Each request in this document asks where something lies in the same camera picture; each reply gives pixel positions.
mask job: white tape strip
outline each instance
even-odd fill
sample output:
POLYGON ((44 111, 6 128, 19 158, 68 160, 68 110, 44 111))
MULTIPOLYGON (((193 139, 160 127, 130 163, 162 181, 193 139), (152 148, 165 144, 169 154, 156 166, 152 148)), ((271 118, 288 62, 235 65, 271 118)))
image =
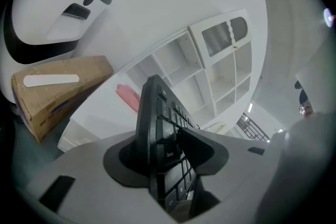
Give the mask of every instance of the white tape strip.
POLYGON ((26 87, 35 87, 52 84, 78 82, 79 77, 75 74, 67 75, 28 75, 23 78, 23 84, 26 87))

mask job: white table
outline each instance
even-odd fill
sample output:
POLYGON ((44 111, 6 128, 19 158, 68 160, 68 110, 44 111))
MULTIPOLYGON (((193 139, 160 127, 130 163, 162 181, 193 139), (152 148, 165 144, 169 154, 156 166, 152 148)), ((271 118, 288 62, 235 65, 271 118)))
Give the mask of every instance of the white table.
MULTIPOLYGON (((210 126, 221 121, 228 131, 248 105, 263 67, 267 43, 265 0, 113 0, 108 10, 84 35, 75 56, 106 55, 114 70, 119 71, 180 29, 205 18, 242 8, 249 15, 252 34, 249 92, 208 123, 210 126)), ((117 101, 119 97, 111 88, 116 83, 118 76, 114 75, 71 117, 76 127, 69 125, 65 132, 75 133, 80 125, 91 133, 88 134, 91 138, 81 139, 77 144, 135 129, 136 113, 127 105, 124 105, 123 112, 116 110, 116 104, 123 102, 117 101)))

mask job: cabinet door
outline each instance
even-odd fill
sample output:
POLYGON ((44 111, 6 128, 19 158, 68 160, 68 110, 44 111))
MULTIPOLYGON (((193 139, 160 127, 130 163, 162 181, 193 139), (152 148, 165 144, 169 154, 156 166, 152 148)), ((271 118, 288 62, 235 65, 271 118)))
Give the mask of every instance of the cabinet door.
POLYGON ((205 68, 212 66, 251 41, 249 18, 245 9, 220 14, 189 29, 205 68))

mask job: metal railing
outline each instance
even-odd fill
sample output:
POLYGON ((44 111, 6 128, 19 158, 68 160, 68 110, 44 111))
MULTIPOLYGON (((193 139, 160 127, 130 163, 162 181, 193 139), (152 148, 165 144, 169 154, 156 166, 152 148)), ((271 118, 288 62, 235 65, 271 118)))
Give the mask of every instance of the metal railing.
POLYGON ((240 119, 238 120, 237 125, 250 139, 262 140, 266 142, 270 140, 267 134, 265 134, 264 131, 253 120, 251 120, 245 113, 243 113, 240 116, 240 119))

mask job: black circular sensor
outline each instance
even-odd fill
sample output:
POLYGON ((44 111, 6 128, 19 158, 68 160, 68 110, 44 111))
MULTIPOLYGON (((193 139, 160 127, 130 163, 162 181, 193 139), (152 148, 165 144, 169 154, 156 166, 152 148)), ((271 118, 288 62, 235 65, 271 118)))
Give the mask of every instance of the black circular sensor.
POLYGON ((88 6, 88 5, 90 5, 90 4, 92 3, 92 1, 93 1, 93 0, 84 0, 84 1, 83 1, 83 5, 84 5, 84 6, 88 6))

